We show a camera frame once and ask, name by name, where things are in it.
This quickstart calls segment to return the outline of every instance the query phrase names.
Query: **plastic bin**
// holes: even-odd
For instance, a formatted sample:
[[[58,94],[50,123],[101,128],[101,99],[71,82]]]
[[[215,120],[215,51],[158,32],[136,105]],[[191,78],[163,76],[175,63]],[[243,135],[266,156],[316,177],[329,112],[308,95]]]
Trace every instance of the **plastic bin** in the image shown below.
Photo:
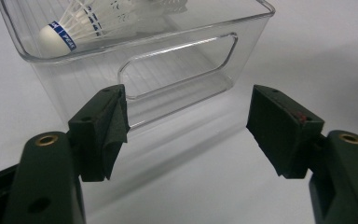
[[[233,87],[275,12],[262,0],[176,2],[182,3],[176,13],[135,23],[156,31],[138,29],[55,58],[44,57],[38,35],[60,19],[69,0],[0,0],[0,9],[17,51],[64,122],[97,91],[122,83],[136,128]]]

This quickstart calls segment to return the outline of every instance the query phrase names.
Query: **shuttlecock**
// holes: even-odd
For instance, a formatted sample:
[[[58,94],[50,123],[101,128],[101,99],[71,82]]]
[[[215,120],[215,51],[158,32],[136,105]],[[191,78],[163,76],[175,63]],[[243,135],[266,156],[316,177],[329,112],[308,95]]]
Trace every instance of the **shuttlecock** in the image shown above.
[[[44,55],[59,57],[69,54],[79,44],[136,35],[137,21],[183,11],[186,1],[72,0],[59,21],[40,30],[39,45]],[[147,31],[145,23],[140,24],[143,24],[141,30]]]

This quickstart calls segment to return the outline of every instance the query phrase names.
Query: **white background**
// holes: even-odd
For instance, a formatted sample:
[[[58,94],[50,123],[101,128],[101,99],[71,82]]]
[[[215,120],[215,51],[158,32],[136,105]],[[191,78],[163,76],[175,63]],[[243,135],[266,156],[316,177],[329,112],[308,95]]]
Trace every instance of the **white background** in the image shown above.
[[[131,134],[111,181],[84,184],[89,223],[313,223],[308,179],[285,180],[245,129],[252,86],[358,133],[358,1],[271,0],[277,13],[233,90]],[[65,130],[0,14],[0,170]]]

